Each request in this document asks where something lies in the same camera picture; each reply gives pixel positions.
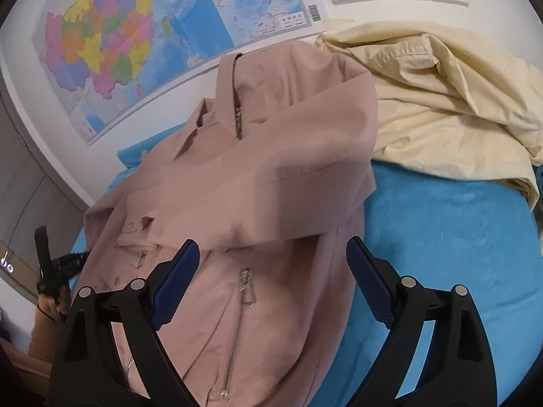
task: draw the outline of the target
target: barcode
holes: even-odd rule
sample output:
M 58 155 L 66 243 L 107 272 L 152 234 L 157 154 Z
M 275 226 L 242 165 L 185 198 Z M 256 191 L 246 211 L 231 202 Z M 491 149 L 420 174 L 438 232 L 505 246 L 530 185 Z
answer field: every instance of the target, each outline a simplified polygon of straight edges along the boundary
M 319 13 L 319 9 L 317 9 L 317 5 L 316 4 L 312 4 L 310 6 L 307 7 L 309 9 L 309 13 L 311 14 L 311 19 L 315 22 L 315 21 L 320 21 L 320 13 Z

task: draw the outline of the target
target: white wall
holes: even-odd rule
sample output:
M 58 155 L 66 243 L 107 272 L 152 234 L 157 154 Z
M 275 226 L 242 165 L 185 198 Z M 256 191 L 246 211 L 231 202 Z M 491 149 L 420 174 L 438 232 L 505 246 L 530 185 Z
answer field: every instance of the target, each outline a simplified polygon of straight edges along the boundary
M 31 340 L 36 307 L 0 278 L 2 326 L 12 337 L 12 344 L 26 352 Z
M 202 97 L 214 95 L 216 71 L 160 96 L 88 147 L 72 129 L 34 50 L 32 36 L 43 1 L 18 0 L 0 30 L 0 69 L 31 136 L 66 182 L 91 204 L 123 168 L 116 152 L 184 122 Z M 466 8 L 431 1 L 381 0 L 338 6 L 330 2 L 328 11 L 332 17 L 352 18 L 357 23 L 417 19 L 469 28 L 491 35 L 515 55 L 543 69 L 543 25 L 528 0 L 471 3 Z

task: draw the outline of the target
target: jacket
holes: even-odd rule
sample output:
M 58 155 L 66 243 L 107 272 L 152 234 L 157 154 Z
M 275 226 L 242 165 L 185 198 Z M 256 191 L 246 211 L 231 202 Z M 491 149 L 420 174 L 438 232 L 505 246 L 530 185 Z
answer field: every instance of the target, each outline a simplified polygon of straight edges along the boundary
M 307 405 L 351 307 L 345 246 L 375 187 L 376 107 L 371 73 L 344 55 L 287 42 L 224 56 L 215 100 L 85 214 L 78 287 L 123 288 L 195 240 L 199 269 L 158 333 L 188 389 L 201 406 Z
M 452 179 L 498 180 L 533 208 L 543 163 L 543 74 L 483 35 L 430 23 L 322 34 L 374 75 L 374 159 Z

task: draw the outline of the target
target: yellow garment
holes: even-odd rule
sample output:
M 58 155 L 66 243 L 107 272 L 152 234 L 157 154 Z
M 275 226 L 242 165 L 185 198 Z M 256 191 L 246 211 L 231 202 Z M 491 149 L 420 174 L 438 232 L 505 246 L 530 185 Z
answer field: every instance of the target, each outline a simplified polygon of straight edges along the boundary
M 500 180 L 539 198 L 543 74 L 476 32 L 371 23 L 317 37 L 374 75 L 374 159 L 452 179 Z

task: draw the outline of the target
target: blue bed sheet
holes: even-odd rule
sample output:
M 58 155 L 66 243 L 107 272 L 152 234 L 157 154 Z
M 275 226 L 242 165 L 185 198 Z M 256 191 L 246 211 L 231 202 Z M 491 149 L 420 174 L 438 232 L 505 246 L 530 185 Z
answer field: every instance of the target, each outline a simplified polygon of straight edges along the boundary
M 503 402 L 528 372 L 543 339 L 543 261 L 525 199 L 495 182 L 460 182 L 374 163 L 365 242 L 400 275 L 427 288 L 468 286 L 480 311 Z M 422 371 L 433 323 L 425 323 L 400 395 Z M 310 407 L 343 407 L 388 331 L 357 289 L 336 359 Z

